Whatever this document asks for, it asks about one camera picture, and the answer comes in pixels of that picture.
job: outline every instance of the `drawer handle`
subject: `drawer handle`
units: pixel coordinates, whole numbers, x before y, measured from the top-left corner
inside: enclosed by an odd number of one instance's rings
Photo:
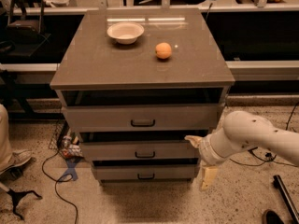
[[[146,123],[144,120],[138,121],[138,119],[137,120],[131,119],[131,125],[133,127],[153,127],[155,124],[156,124],[155,119],[149,120],[148,123]]]
[[[156,156],[156,152],[153,151],[151,155],[139,155],[137,152],[135,152],[135,157],[137,157],[138,159],[151,159],[154,158]]]
[[[152,174],[152,176],[141,176],[140,174],[137,174],[137,177],[139,180],[152,180],[155,178],[155,174]]]

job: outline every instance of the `power cord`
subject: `power cord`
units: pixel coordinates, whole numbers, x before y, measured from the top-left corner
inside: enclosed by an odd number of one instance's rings
[[[296,109],[297,106],[299,106],[299,102],[298,102],[298,103],[293,107],[293,109],[292,109],[292,112],[291,112],[291,114],[290,114],[290,116],[289,116],[289,119],[288,119],[288,121],[287,121],[286,131],[289,130],[289,125],[290,125],[290,122],[291,122],[291,119],[292,119],[292,115],[293,115],[293,113],[295,112],[295,109]]]
[[[293,109],[292,109],[292,112],[291,112],[291,114],[290,114],[290,116],[289,116],[289,119],[288,119],[288,121],[287,121],[286,130],[289,130],[289,125],[290,125],[290,122],[291,122],[293,113],[294,113],[294,111],[295,111],[295,109],[296,109],[297,106],[299,106],[299,102],[298,102],[298,103],[293,107]],[[234,162],[234,163],[236,163],[236,164],[242,165],[242,166],[255,166],[255,167],[257,167],[257,166],[262,166],[263,164],[265,164],[265,163],[267,163],[267,162],[273,162],[273,163],[276,163],[276,164],[287,165],[287,166],[296,167],[296,168],[298,167],[298,166],[293,165],[293,164],[289,164],[289,163],[285,163],[285,162],[280,162],[280,161],[275,161],[275,158],[277,157],[277,155],[273,156],[272,153],[270,153],[270,152],[267,152],[267,153],[265,154],[266,160],[264,160],[264,159],[258,157],[258,156],[253,152],[254,149],[249,150],[249,153],[250,153],[253,157],[255,157],[256,159],[262,161],[262,163],[260,163],[260,164],[247,164],[247,163],[241,163],[241,162],[238,162],[238,161],[234,161],[234,160],[232,160],[232,159],[230,159],[230,161],[232,161],[232,162]]]
[[[58,134],[58,128],[59,128],[59,123],[60,123],[60,119],[58,119],[56,121],[56,125],[55,125],[55,131],[54,131],[54,134],[50,140],[50,143],[49,143],[49,149],[53,149],[53,150],[56,150],[55,154],[46,158],[42,164],[42,171],[44,173],[44,175],[46,175],[49,179],[51,179],[52,181],[55,182],[55,192],[56,192],[56,195],[61,199],[63,200],[64,202],[66,203],[69,203],[71,205],[73,205],[75,207],[75,210],[76,210],[76,216],[75,216],[75,224],[78,223],[78,208],[75,204],[69,202],[67,199],[65,199],[64,197],[62,197],[58,190],[57,190],[57,184],[60,183],[60,182],[69,182],[73,179],[73,176],[71,174],[66,174],[66,175],[62,175],[61,177],[59,177],[58,179],[55,179],[54,177],[52,177],[51,175],[49,175],[46,171],[45,171],[45,164],[47,161],[53,159],[54,157],[56,157],[60,152],[59,152],[59,148],[58,148],[58,143],[60,142],[60,135]]]
[[[78,223],[78,208],[77,208],[77,206],[76,206],[75,204],[69,202],[67,199],[63,198],[63,197],[59,194],[59,192],[58,192],[58,190],[57,190],[57,184],[58,184],[59,182],[63,182],[63,183],[65,183],[65,182],[69,182],[69,181],[72,180],[73,176],[72,176],[71,174],[66,174],[66,175],[62,175],[62,176],[59,177],[58,179],[55,179],[54,177],[52,177],[52,176],[50,176],[49,174],[47,174],[46,171],[45,171],[45,168],[44,168],[46,162],[49,161],[49,160],[51,160],[51,159],[53,159],[57,154],[59,154],[59,150],[57,150],[57,152],[56,152],[54,155],[52,155],[52,156],[50,156],[50,157],[48,157],[48,158],[46,158],[46,159],[44,160],[44,162],[43,162],[43,164],[42,164],[42,171],[43,171],[44,175],[46,175],[49,179],[51,179],[52,181],[55,182],[55,192],[56,192],[56,195],[57,195],[61,200],[63,200],[64,202],[69,203],[69,204],[71,204],[71,205],[73,205],[73,206],[75,207],[75,210],[76,210],[75,224],[77,224],[77,223]],[[66,176],[68,176],[68,175],[70,175],[70,178],[64,180],[63,178],[66,177]]]
[[[207,13],[206,13],[206,18],[205,18],[206,22],[207,22],[208,14],[209,14],[210,10],[212,9],[212,6],[213,6],[213,3],[210,3],[209,6],[208,6]]]

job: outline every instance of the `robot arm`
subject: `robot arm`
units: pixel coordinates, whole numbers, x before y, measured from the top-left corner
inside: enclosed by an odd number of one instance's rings
[[[230,113],[221,129],[206,137],[186,136],[199,148],[207,167],[224,163],[235,153],[263,147],[299,166],[299,133],[281,130],[263,117],[245,111]]]

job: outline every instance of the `orange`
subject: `orange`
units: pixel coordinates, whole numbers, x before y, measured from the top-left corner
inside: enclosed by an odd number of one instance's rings
[[[156,56],[160,59],[167,59],[171,56],[171,46],[166,42],[159,43],[156,46]]]

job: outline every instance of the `speckled floor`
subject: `speckled floor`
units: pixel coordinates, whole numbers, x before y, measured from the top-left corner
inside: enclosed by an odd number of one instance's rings
[[[270,119],[281,129],[292,112],[298,97],[283,99],[234,98],[228,100],[221,117],[233,110],[246,110]],[[299,107],[296,108],[290,129],[299,131]],[[55,154],[50,140],[55,134],[55,121],[11,121],[10,142],[15,148],[31,148],[33,158],[24,166],[23,176],[13,180],[9,174],[0,181],[15,191],[34,189],[43,196],[38,200],[29,194],[23,198],[17,210],[25,218],[19,220],[12,214],[10,197],[0,190],[0,223],[75,223],[76,209],[63,202],[55,193],[55,182],[42,172],[42,163]],[[265,158],[266,150],[255,153]],[[248,152],[236,154],[235,161],[259,164]],[[280,157],[276,161],[285,162]],[[46,172],[59,178],[67,169],[61,156],[50,159]],[[100,186],[93,177],[89,164],[82,160],[76,166],[78,179],[60,183],[57,190],[78,208],[79,224],[100,223],[262,223],[266,209],[275,210],[285,223],[291,216],[277,189],[273,187],[273,175],[280,175],[294,204],[299,208],[299,168],[276,163],[257,167],[242,166],[232,161],[224,163],[210,189],[201,191],[200,175],[192,183],[142,182],[113,183]]]

